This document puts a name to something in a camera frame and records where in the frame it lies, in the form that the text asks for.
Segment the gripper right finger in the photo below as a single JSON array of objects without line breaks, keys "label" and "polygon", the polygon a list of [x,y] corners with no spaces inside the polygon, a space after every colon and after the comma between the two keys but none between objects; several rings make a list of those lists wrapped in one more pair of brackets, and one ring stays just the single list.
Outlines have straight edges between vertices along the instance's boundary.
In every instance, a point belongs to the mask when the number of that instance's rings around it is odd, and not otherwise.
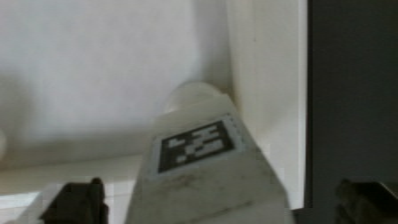
[{"label": "gripper right finger", "polygon": [[341,180],[334,224],[398,224],[398,183]]}]

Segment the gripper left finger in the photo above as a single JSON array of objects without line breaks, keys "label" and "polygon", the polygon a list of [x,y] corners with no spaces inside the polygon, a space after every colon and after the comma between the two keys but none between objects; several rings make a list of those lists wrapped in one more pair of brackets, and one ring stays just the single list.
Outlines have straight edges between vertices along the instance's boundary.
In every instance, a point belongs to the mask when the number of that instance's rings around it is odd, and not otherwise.
[{"label": "gripper left finger", "polygon": [[108,224],[105,185],[99,178],[87,183],[69,182],[39,216],[44,224]]}]

